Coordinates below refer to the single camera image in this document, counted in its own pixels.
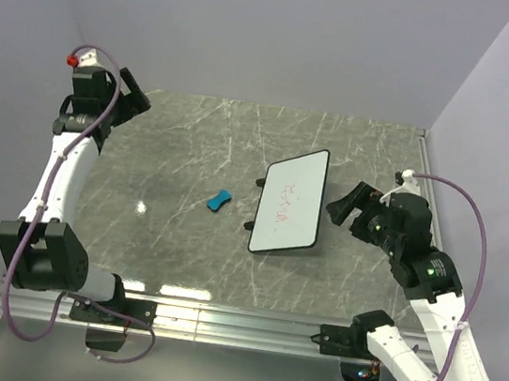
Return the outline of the small white whiteboard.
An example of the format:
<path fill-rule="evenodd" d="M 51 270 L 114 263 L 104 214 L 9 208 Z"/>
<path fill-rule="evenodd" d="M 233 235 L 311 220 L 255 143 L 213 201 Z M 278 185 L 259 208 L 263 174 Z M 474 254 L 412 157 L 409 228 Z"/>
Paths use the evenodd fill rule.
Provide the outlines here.
<path fill-rule="evenodd" d="M 250 227 L 249 252 L 316 245 L 330 158 L 330 151 L 322 149 L 269 166 Z"/>

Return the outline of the blue whiteboard eraser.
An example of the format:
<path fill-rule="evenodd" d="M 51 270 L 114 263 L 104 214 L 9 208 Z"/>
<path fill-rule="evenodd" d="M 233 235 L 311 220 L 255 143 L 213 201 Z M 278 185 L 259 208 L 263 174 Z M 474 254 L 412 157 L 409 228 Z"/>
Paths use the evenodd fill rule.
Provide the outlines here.
<path fill-rule="evenodd" d="M 212 212 L 218 212 L 220 209 L 230 202 L 232 195 L 228 190 L 221 189 L 218 193 L 207 200 L 206 206 Z"/>

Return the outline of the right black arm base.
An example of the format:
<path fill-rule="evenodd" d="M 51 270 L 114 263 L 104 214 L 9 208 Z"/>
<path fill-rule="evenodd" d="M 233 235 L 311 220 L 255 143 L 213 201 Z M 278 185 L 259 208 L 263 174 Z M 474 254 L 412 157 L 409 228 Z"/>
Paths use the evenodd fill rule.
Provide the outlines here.
<path fill-rule="evenodd" d="M 366 335 L 354 326 L 321 324 L 319 332 L 310 336 L 310 341 L 318 345 L 321 355 L 367 360 L 373 358 L 367 349 Z"/>

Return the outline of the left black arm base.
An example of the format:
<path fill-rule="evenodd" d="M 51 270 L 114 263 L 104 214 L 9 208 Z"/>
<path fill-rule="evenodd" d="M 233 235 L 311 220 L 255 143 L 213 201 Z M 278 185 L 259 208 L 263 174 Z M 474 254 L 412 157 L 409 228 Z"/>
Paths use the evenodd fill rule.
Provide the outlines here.
<path fill-rule="evenodd" d="M 69 297 L 74 299 L 70 320 L 121 328 L 148 330 L 158 309 L 156 302 L 128 297 L 111 302 L 95 302 L 75 294 Z"/>

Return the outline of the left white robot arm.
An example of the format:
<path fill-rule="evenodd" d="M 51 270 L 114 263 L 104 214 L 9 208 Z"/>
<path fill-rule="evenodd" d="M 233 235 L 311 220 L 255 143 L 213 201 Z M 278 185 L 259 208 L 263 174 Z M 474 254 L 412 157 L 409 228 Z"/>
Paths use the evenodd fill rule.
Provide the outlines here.
<path fill-rule="evenodd" d="M 79 195 L 111 130 L 150 103 L 127 68 L 119 75 L 84 61 L 73 92 L 52 125 L 52 152 L 33 197 L 15 221 L 0 223 L 0 252 L 15 288 L 69 291 L 94 300 L 101 322 L 120 321 L 128 306 L 116 274 L 93 267 L 72 229 Z"/>

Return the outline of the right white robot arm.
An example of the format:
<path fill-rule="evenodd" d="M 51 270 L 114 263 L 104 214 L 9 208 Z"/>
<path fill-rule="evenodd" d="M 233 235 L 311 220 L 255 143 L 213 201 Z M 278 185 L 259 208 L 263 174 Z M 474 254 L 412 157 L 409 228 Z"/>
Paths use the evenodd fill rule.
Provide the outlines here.
<path fill-rule="evenodd" d="M 425 198 L 403 187 L 381 193 L 362 182 L 326 209 L 336 225 L 358 210 L 350 233 L 387 254 L 393 278 L 424 329 L 436 369 L 430 370 L 408 346 L 384 311 L 354 316 L 350 350 L 380 360 L 394 381 L 489 381 L 465 318 L 455 264 L 432 243 L 433 218 Z"/>

